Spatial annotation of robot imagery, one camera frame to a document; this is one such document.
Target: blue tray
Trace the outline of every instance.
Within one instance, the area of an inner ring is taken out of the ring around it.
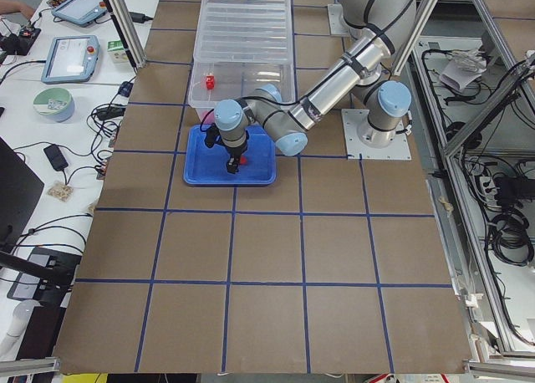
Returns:
[[[227,150],[220,145],[208,149],[204,144],[206,134],[200,126],[190,130],[187,141],[184,181],[197,186],[265,186],[277,177],[275,144],[260,126],[250,126],[248,149],[243,154],[247,164],[239,166],[238,173],[227,172]]]

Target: tablet screen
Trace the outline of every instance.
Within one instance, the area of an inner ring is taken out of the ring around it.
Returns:
[[[84,18],[88,13],[94,11],[102,0],[69,0],[63,8],[56,13],[73,19]]]
[[[57,40],[47,76],[54,78],[81,75],[84,72],[88,43],[88,38]]]

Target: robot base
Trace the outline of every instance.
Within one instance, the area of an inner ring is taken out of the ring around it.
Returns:
[[[409,143],[405,134],[396,135],[392,143],[383,148],[375,149],[363,143],[357,133],[357,128],[361,121],[368,116],[368,110],[342,110],[342,120],[344,122],[345,148],[349,159],[371,160],[405,160],[412,159],[410,155]],[[398,130],[404,127],[400,123]]]
[[[349,36],[349,30],[347,29],[347,26],[340,22],[340,19],[342,18],[342,5],[329,4],[327,6],[327,13],[329,14],[331,35],[340,37]]]

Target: transparent plastic container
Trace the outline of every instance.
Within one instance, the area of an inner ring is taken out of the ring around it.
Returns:
[[[291,0],[202,0],[193,58],[188,103],[201,119],[265,84],[295,100]]]

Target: robotic arm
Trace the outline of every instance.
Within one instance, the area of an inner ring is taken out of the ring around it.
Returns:
[[[303,98],[281,103],[277,89],[268,84],[250,96],[217,104],[206,143],[227,148],[229,172],[237,172],[247,150],[250,124],[257,122],[285,156],[294,156],[307,145],[306,132],[349,92],[369,108],[367,120],[359,127],[361,140],[386,147],[393,139],[400,117],[409,109],[410,91],[401,83],[384,80],[380,62],[405,43],[415,21],[415,0],[337,1],[356,41]]]

